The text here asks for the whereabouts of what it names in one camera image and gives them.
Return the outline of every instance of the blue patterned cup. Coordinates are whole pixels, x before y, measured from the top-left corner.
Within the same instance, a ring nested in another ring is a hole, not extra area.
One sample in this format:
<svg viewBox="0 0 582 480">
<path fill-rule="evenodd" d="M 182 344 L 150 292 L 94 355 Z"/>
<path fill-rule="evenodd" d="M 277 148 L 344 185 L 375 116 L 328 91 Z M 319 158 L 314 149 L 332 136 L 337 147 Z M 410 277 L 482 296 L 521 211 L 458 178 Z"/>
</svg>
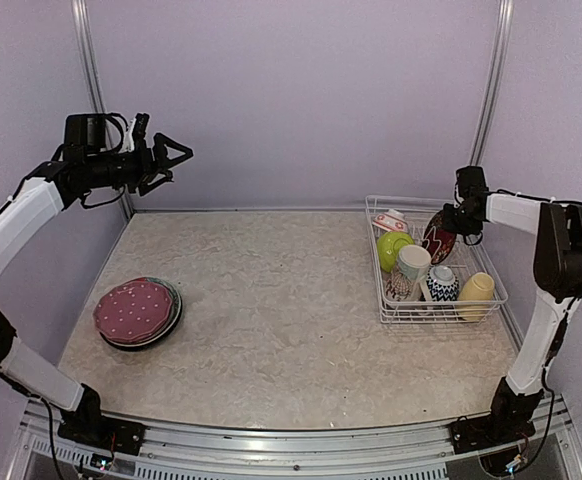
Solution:
<svg viewBox="0 0 582 480">
<path fill-rule="evenodd" d="M 460 294 L 460 282 L 453 270 L 445 265 L 431 267 L 427 274 L 426 286 L 433 302 L 453 302 Z"/>
</svg>

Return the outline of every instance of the metal pole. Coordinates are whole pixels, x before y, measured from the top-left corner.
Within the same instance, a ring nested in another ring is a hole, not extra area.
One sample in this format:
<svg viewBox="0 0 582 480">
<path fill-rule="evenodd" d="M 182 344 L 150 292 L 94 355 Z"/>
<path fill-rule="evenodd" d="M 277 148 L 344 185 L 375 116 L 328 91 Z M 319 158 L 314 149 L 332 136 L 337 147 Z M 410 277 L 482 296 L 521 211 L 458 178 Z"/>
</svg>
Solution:
<svg viewBox="0 0 582 480">
<path fill-rule="evenodd" d="M 500 89 L 500 81 L 504 70 L 504 61 L 509 45 L 509 36 L 511 32 L 511 20 L 513 17 L 513 0 L 500 0 L 500 11 L 498 15 L 498 26 L 496 28 L 495 42 L 493 45 L 493 54 L 491 56 L 491 66 L 489 69 L 489 79 L 487 88 L 482 102 L 482 111 L 480 112 L 480 121 L 473 142 L 473 151 L 471 152 L 470 165 L 480 165 L 484 148 L 491 128 L 491 121 L 495 111 L 495 105 Z"/>
<path fill-rule="evenodd" d="M 102 99 L 102 89 L 100 88 L 95 52 L 91 40 L 91 30 L 89 29 L 87 5 L 85 0 L 71 0 L 71 6 L 78 40 L 78 49 L 80 50 L 80 59 L 82 61 L 82 69 L 87 84 L 87 92 L 89 93 L 89 98 L 91 100 L 91 107 L 96 113 L 105 113 L 106 108 L 104 106 L 104 100 Z M 109 144 L 111 144 L 111 135 L 108 129 L 107 137 Z M 125 192 L 118 204 L 122 209 L 122 214 L 124 215 L 125 220 L 129 222 L 135 213 L 130 195 Z"/>
</svg>

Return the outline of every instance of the white enclosure wall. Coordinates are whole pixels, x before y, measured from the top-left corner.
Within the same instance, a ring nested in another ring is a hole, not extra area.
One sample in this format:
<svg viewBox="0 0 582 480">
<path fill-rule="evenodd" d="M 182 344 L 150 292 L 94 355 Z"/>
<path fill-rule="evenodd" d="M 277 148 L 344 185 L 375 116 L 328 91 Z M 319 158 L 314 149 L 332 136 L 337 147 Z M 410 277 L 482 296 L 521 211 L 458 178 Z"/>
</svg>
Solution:
<svg viewBox="0 0 582 480">
<path fill-rule="evenodd" d="M 519 0 L 484 159 L 489 187 L 582 200 L 582 1 Z M 523 330 L 533 309 L 535 241 L 486 237 Z M 564 393 L 582 437 L 582 305 L 549 384 Z"/>
<path fill-rule="evenodd" d="M 0 0 L 0 207 L 62 143 L 64 120 L 91 110 L 71 3 Z M 57 362 L 124 221 L 75 205 L 29 242 L 0 278 L 0 308 L 18 336 Z M 26 399 L 0 380 L 0 469 Z"/>
<path fill-rule="evenodd" d="M 469 161 L 496 0 L 88 3 L 107 107 L 195 151 L 139 209 L 448 197 Z"/>
</svg>

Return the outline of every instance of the table surface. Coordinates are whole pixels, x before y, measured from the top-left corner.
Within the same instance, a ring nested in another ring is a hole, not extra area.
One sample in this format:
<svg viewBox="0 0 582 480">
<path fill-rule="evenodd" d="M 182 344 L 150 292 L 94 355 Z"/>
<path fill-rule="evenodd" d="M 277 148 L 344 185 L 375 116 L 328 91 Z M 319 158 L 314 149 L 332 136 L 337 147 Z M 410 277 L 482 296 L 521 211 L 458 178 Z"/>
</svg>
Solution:
<svg viewBox="0 0 582 480">
<path fill-rule="evenodd" d="M 358 212 L 137 214 L 104 267 L 60 368 L 105 410 L 238 428 L 398 425 L 485 411 L 515 350 L 499 313 L 479 325 L 379 321 Z M 99 337 L 98 299 L 138 276 L 182 293 L 162 343 Z"/>
</svg>

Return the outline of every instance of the wire basket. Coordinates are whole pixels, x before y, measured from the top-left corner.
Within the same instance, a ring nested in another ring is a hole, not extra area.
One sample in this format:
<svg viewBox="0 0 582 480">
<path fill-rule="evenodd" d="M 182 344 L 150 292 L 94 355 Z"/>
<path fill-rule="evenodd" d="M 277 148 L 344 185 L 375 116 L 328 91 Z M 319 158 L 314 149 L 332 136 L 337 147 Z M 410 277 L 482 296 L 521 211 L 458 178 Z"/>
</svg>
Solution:
<svg viewBox="0 0 582 480">
<path fill-rule="evenodd" d="M 386 281 L 389 275 L 380 268 L 380 259 L 376 242 L 383 230 L 373 225 L 374 218 L 387 210 L 394 208 L 405 215 L 409 224 L 409 234 L 417 245 L 422 243 L 424 230 L 433 215 L 448 203 L 444 200 L 382 197 L 370 195 L 366 198 L 367 229 L 373 255 L 373 271 L 380 306 L 380 321 L 387 324 L 457 324 L 482 322 L 497 311 L 507 301 L 507 292 L 498 276 L 495 267 L 487 256 L 482 245 L 467 246 L 458 238 L 449 256 L 442 265 L 450 267 L 460 282 L 460 288 L 469 278 L 485 272 L 491 275 L 495 282 L 493 299 L 490 301 L 394 301 L 385 295 Z"/>
</svg>

